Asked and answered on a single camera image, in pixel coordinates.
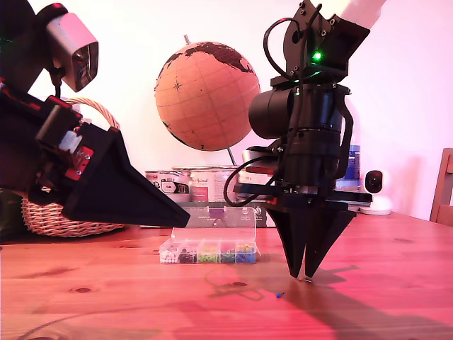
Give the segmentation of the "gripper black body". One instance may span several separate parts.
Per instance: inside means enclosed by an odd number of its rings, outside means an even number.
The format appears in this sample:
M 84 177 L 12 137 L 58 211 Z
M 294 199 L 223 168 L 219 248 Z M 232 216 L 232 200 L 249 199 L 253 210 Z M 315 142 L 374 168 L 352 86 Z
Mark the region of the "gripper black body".
M 337 191 L 336 181 L 348 167 L 349 132 L 299 131 L 294 137 L 282 137 L 267 147 L 249 147 L 244 152 L 241 170 L 269 174 L 264 185 L 238 183 L 237 193 L 247 199 L 233 203 L 239 207 L 263 196 L 265 209 L 285 208 L 319 213 L 321 210 L 348 210 L 348 205 L 370 206 L 372 195 L 360 191 Z

